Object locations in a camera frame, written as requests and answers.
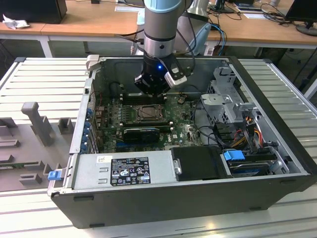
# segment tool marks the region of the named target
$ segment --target black plastic cover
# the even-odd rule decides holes
[[[173,160],[179,160],[182,174],[177,181],[210,180],[228,178],[216,146],[174,147]]]

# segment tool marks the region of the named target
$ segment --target metal bracket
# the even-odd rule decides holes
[[[182,168],[180,166],[179,159],[173,160],[173,165],[174,165],[175,174],[176,175],[181,175],[182,174]]]

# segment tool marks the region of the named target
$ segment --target desk leg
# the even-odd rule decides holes
[[[90,50],[89,50],[89,46],[88,46],[88,42],[87,42],[87,41],[84,41],[84,49],[85,49],[85,53],[86,53],[86,54],[89,54],[89,53],[90,53]]]
[[[312,96],[317,92],[317,79],[314,81],[314,83],[309,87],[309,89],[306,91],[304,96],[310,100]]]
[[[49,37],[48,36],[40,36],[39,41],[41,43],[44,55],[46,58],[53,58],[53,54],[49,45]]]

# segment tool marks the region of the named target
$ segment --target computer monitor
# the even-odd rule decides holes
[[[317,0],[295,0],[285,19],[305,22],[305,25],[296,26],[296,29],[303,34],[317,36],[317,29],[314,28],[314,22],[317,22]]]

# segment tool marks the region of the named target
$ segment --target paper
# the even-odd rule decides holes
[[[259,13],[244,13],[244,15],[249,19],[266,19],[263,14]]]
[[[11,28],[13,30],[15,30],[17,28],[24,28],[24,27],[30,26],[30,25],[28,25],[28,23],[25,20],[13,20],[13,19],[6,17],[4,14],[3,14],[2,23],[4,23],[8,28]]]
[[[129,12],[139,12],[143,8],[133,7],[133,6],[116,6],[115,11],[129,11]]]

